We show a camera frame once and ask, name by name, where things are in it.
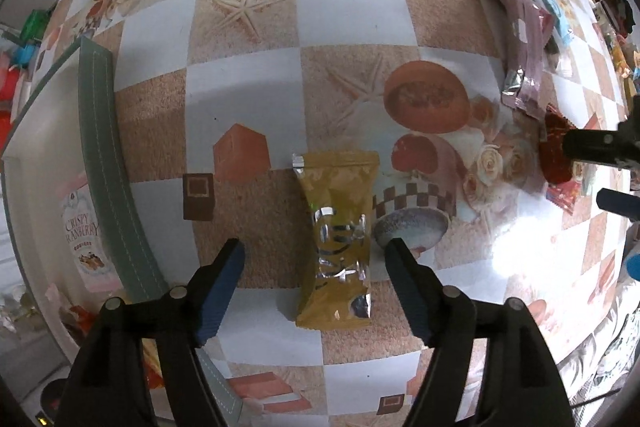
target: black cable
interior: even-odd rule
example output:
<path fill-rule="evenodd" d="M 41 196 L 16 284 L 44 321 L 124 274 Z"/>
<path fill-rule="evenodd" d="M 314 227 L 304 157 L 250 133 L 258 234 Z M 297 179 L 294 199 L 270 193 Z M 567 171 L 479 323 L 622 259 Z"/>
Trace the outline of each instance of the black cable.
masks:
<path fill-rule="evenodd" d="M 571 406 L 571 409 L 577 409 L 578 407 L 582 407 L 583 405 L 588 405 L 590 403 L 597 402 L 598 400 L 602 400 L 604 398 L 608 398 L 609 396 L 613 396 L 614 394 L 619 393 L 621 390 L 622 390 L 622 388 L 619 387 L 618 389 L 612 389 L 608 393 L 601 394 L 600 396 L 596 396 L 595 398 L 590 398 L 588 400 L 585 400 L 584 402 L 574 403 Z"/>

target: gold snack bag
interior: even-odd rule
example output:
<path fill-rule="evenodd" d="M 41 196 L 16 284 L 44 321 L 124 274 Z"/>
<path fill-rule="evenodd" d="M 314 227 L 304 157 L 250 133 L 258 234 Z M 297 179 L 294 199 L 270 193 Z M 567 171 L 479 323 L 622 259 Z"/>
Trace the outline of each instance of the gold snack bag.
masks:
<path fill-rule="evenodd" d="M 369 247 L 373 151 L 293 156 L 314 228 L 314 252 L 302 280 L 296 325 L 313 330 L 371 324 Z"/>

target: screw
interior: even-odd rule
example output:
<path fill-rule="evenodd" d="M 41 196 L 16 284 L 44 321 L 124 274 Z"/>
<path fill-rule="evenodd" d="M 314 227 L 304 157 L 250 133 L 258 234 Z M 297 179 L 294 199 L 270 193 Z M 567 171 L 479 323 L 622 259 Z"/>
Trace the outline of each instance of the screw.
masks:
<path fill-rule="evenodd" d="M 460 297 L 460 290 L 455 286 L 450 286 L 450 285 L 444 286 L 442 288 L 442 293 L 444 293 L 444 295 L 452 299 L 455 299 L 456 297 Z"/>
<path fill-rule="evenodd" d="M 106 303 L 105 303 L 105 308 L 107 308 L 110 311 L 114 311 L 117 310 L 120 307 L 120 303 L 122 302 L 122 300 L 120 300 L 120 298 L 118 297 L 112 297 L 111 299 L 109 299 Z"/>
<path fill-rule="evenodd" d="M 176 286 L 169 292 L 169 295 L 171 295 L 172 299 L 182 299 L 187 296 L 187 288 L 185 286 Z"/>
<path fill-rule="evenodd" d="M 516 310 L 517 312 L 521 311 L 524 309 L 524 302 L 522 302 L 520 299 L 518 299 L 517 297 L 511 297 L 507 300 L 507 304 L 514 310 Z"/>

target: blue gripper pad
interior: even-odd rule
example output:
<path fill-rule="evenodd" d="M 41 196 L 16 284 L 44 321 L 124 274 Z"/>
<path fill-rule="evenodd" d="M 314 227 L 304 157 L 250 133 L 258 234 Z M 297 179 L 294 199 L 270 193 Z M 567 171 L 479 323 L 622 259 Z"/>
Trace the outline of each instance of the blue gripper pad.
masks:
<path fill-rule="evenodd" d="M 226 263 L 220 270 L 218 277 L 212 284 L 209 294 L 204 299 L 200 309 L 201 325 L 196 331 L 196 340 L 203 346 L 207 340 L 218 334 L 218 329 L 225 316 L 231 297 L 234 294 L 238 280 L 244 269 L 244 246 L 237 242 Z"/>

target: table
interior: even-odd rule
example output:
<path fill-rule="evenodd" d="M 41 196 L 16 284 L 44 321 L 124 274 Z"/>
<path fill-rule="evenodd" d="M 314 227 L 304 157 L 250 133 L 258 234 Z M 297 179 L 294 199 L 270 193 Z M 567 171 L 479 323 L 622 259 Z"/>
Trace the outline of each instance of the table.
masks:
<path fill-rule="evenodd" d="M 615 129 L 625 108 L 590 6 L 559 1 L 575 38 L 570 67 L 545 72 L 543 103 L 578 127 L 595 114 Z M 556 360 L 606 315 L 626 220 L 592 197 L 572 216 L 545 199 L 538 126 L 499 103 L 504 23 L 496 0 L 60 0 L 36 80 L 78 34 L 113 52 L 126 168 L 165 279 L 186 282 L 227 237 L 246 245 L 239 288 L 206 348 L 258 414 L 243 425 L 400 425 L 431 357 L 375 241 L 372 326 L 295 327 L 310 225 L 293 153 L 377 150 L 374 237 L 407 212 L 400 226 L 419 263 L 471 298 L 522 298 Z M 466 109 L 447 116 L 454 130 L 434 120 L 417 132 L 385 109 L 387 79 L 414 60 L 464 87 Z M 447 103 L 447 85 L 428 91 L 431 103 Z M 233 148 L 220 145 L 229 140 Z M 182 219 L 186 172 L 213 172 L 212 221 Z M 595 190 L 628 182 L 599 167 Z M 485 348 L 476 342 L 461 416 L 475 407 Z"/>

